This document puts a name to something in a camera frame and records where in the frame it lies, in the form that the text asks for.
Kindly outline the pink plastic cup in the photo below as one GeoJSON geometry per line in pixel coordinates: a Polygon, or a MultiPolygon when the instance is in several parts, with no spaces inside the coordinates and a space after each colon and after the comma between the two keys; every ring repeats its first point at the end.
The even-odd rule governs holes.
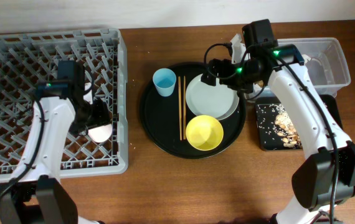
{"type": "Polygon", "coordinates": [[[113,132],[112,124],[106,124],[103,126],[89,129],[88,136],[92,139],[92,141],[101,143],[109,139],[112,135],[112,132],[113,132]]]}

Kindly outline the food scraps rice and peanuts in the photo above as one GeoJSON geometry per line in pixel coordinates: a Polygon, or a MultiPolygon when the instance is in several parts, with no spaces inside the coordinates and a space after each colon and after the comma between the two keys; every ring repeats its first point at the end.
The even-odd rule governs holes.
{"type": "Polygon", "coordinates": [[[289,124],[285,125],[285,122],[284,122],[284,115],[285,114],[279,114],[277,117],[276,117],[276,121],[275,121],[275,124],[279,125],[282,129],[288,131],[289,134],[292,134],[293,135],[293,139],[297,139],[297,138],[300,138],[299,135],[298,135],[298,132],[297,130],[295,129],[291,119],[289,118],[288,116],[288,113],[286,112],[286,115],[288,116],[288,119],[290,121],[289,124]]]}

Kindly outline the yellow bowl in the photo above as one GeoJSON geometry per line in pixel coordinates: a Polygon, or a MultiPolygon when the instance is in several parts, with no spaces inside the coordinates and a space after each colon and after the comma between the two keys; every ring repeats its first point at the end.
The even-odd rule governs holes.
{"type": "Polygon", "coordinates": [[[218,147],[224,137],[222,124],[208,115],[196,116],[186,126],[188,143],[199,151],[211,151],[218,147]]]}

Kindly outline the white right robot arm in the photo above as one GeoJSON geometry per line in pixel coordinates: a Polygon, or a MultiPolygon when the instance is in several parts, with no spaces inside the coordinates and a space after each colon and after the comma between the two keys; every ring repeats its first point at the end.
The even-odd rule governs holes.
{"type": "Polygon", "coordinates": [[[305,60],[293,44],[280,45],[269,20],[249,23],[227,43],[229,59],[205,60],[205,82],[251,93],[257,82],[272,91],[296,128],[305,161],[293,174],[293,198],[270,223],[318,223],[355,197],[355,143],[316,92],[305,60]]]}

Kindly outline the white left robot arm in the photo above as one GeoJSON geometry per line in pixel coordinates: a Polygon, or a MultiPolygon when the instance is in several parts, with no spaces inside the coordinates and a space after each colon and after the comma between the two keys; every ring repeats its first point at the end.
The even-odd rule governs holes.
{"type": "Polygon", "coordinates": [[[88,223],[60,183],[60,163],[68,133],[104,142],[113,133],[107,104],[94,99],[85,68],[73,60],[58,63],[57,78],[38,84],[32,125],[22,159],[8,182],[0,184],[2,223],[88,223]]]}

